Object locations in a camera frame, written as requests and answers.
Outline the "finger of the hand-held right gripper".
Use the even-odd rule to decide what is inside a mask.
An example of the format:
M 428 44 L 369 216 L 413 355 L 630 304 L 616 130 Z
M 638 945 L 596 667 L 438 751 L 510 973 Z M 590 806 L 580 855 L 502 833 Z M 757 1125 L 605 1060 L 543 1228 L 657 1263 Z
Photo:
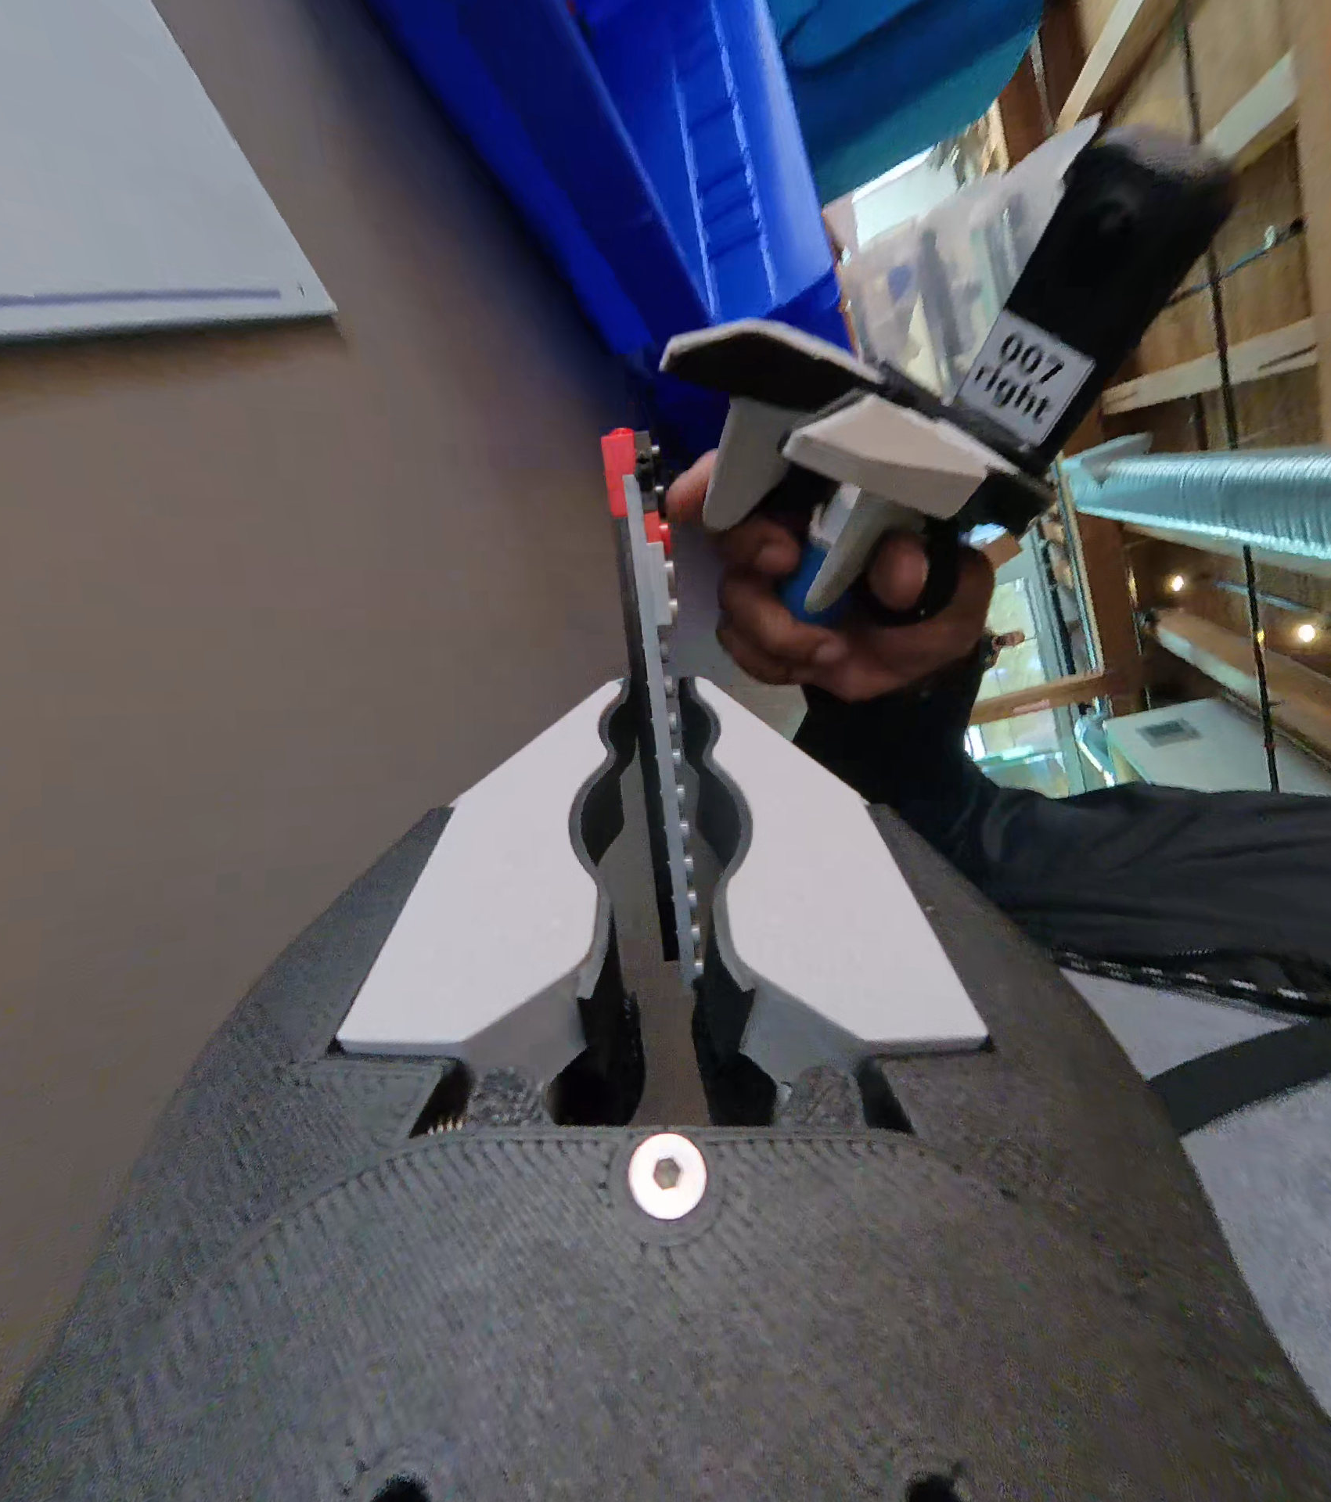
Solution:
M 820 479 L 936 520 L 951 520 L 990 476 L 986 446 L 873 393 L 793 427 L 782 456 Z
M 659 374 L 735 402 L 817 413 L 890 388 L 845 349 L 767 318 L 738 318 L 674 335 Z

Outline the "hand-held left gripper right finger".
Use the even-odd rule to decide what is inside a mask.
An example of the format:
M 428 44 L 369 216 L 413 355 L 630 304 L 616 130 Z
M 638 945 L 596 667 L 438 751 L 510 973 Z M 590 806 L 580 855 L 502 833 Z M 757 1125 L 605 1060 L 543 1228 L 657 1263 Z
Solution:
M 688 684 L 712 942 L 748 998 L 724 1045 L 773 1080 L 987 1042 L 867 801 L 709 681 Z

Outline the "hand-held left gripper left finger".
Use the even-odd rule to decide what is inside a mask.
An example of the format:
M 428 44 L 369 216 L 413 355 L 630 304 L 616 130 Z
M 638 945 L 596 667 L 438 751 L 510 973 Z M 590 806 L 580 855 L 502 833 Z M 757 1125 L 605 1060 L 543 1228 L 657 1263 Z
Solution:
M 582 795 L 612 759 L 605 681 L 457 797 L 336 1030 L 353 1058 L 450 1060 L 555 1080 L 585 1050 L 610 908 L 580 847 Z

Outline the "grey plate with red bricks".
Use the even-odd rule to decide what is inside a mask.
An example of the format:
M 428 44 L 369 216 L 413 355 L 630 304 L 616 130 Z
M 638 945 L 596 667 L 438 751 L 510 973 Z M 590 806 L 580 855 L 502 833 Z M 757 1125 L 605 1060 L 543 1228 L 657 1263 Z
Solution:
M 693 855 L 704 845 L 727 870 L 746 817 L 707 756 L 720 729 L 705 704 L 709 682 L 680 678 L 673 661 L 677 590 L 659 449 L 646 431 L 615 427 L 599 452 L 663 961 L 696 988 L 710 967 L 712 920 L 702 916 Z

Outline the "person's right forearm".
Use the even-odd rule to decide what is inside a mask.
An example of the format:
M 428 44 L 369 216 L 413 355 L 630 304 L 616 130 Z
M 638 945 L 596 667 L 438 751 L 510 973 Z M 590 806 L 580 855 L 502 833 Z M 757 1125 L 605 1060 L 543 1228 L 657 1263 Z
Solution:
M 807 687 L 795 745 L 1047 953 L 1331 991 L 1331 797 L 997 784 L 965 747 L 976 667 L 865 703 Z

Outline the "person's right hand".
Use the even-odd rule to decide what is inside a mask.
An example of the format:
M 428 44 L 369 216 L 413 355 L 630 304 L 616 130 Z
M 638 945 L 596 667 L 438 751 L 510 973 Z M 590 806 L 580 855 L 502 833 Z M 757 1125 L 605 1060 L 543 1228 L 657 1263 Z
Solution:
M 815 689 L 845 704 L 934 682 L 961 667 L 984 634 L 994 571 L 978 551 L 961 546 L 944 610 L 906 625 L 879 625 L 862 606 L 832 628 L 790 615 L 779 587 L 798 567 L 796 534 L 757 513 L 709 535 L 720 562 L 716 640 L 729 659 L 768 686 Z

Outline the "clear plastic storage container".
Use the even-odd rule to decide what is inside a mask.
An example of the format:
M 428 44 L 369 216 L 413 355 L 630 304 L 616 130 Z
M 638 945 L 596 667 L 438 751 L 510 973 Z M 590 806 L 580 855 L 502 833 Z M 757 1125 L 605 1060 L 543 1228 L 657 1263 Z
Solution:
M 1089 116 L 1011 165 L 995 108 L 846 199 L 854 346 L 950 401 L 1059 205 Z

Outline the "light blue felt bag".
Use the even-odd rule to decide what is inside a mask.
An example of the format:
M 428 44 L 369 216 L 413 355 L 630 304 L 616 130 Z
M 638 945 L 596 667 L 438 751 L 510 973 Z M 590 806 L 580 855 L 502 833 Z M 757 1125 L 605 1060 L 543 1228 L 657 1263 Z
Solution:
M 821 205 L 959 136 L 1027 58 L 1042 2 L 768 2 Z

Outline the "open instruction booklet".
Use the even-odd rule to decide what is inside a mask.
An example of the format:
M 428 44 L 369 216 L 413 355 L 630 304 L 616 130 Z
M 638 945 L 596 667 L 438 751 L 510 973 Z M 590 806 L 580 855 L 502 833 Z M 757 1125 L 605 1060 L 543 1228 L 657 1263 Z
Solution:
M 0 344 L 336 305 L 146 2 L 0 2 Z

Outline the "silver ventilation duct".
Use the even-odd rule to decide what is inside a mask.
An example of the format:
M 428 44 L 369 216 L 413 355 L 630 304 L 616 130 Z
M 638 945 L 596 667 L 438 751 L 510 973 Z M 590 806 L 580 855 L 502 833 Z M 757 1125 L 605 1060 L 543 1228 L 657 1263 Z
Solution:
M 1130 435 L 1059 474 L 1081 515 L 1331 565 L 1331 448 L 1152 456 Z

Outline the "black white drawstring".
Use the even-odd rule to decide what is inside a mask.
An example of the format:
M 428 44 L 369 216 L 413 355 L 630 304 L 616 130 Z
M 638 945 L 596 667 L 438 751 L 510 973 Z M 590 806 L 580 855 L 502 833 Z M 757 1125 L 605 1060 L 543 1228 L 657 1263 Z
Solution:
M 1192 970 L 1180 964 L 1150 964 L 1136 958 L 1088 956 L 1067 948 L 1052 950 L 1050 958 L 1063 969 L 1105 980 L 1219 1002 L 1257 1005 L 1304 1019 L 1331 1020 L 1329 989 L 1269 984 L 1227 973 Z

